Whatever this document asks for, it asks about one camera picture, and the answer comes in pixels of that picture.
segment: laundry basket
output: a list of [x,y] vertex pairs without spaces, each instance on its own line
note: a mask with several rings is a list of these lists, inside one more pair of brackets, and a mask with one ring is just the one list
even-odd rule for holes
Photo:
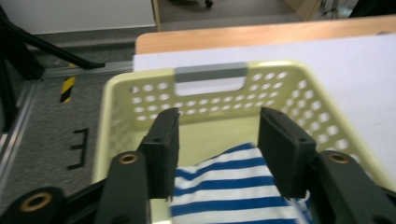
[[[240,86],[222,91],[230,80],[239,81]],[[211,92],[179,93],[183,85]],[[137,149],[162,110],[179,107],[178,165],[188,166],[227,148],[257,143],[262,106],[290,116],[316,139],[317,151],[349,154],[377,184],[391,185],[383,167],[315,77],[302,64],[287,61],[160,69],[113,77],[106,84],[102,102],[93,182],[106,177],[112,157]]]

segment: gray carpet floor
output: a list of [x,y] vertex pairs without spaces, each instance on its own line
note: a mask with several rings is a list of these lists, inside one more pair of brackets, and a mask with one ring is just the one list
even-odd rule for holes
[[[90,185],[103,87],[115,75],[77,77],[70,103],[59,103],[64,77],[45,79],[39,84],[0,211],[32,189],[53,186],[70,195]],[[81,153],[70,150],[82,144],[82,134],[73,131],[85,128],[89,129],[85,164],[67,170],[67,166],[79,163]]]
[[164,31],[295,22],[300,19],[282,0],[158,0]]

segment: gray basket handle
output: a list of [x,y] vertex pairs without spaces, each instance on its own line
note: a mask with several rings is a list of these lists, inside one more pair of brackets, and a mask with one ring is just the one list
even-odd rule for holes
[[245,77],[248,66],[245,63],[224,63],[178,67],[175,69],[176,82],[204,81],[231,77]]

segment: striped cloth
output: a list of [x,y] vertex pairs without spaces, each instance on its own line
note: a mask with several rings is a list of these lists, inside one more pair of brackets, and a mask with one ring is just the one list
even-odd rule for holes
[[179,167],[175,181],[172,223],[307,223],[280,196],[260,150],[251,144]]

